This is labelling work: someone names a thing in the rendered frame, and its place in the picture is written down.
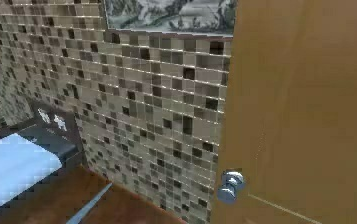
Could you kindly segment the brown wooden room door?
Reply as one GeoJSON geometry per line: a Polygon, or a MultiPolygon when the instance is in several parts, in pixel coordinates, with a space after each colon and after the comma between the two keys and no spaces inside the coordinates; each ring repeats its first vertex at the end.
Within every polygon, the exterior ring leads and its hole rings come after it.
{"type": "Polygon", "coordinates": [[[211,224],[357,224],[357,0],[238,1],[211,224]]]}

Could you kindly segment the silver round door knob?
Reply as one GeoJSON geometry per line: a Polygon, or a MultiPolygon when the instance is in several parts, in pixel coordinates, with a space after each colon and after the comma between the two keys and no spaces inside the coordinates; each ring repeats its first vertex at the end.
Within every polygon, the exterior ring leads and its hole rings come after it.
{"type": "Polygon", "coordinates": [[[225,171],[221,176],[221,185],[217,189],[217,199],[226,204],[233,204],[237,193],[245,186],[245,180],[237,171],[225,171]]]}

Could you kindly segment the grey framed landscape picture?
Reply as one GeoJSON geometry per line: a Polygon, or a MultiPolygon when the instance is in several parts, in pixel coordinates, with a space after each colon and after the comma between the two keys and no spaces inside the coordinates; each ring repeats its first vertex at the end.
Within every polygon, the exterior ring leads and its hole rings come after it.
{"type": "Polygon", "coordinates": [[[238,0],[104,0],[114,30],[232,36],[238,0]]]}

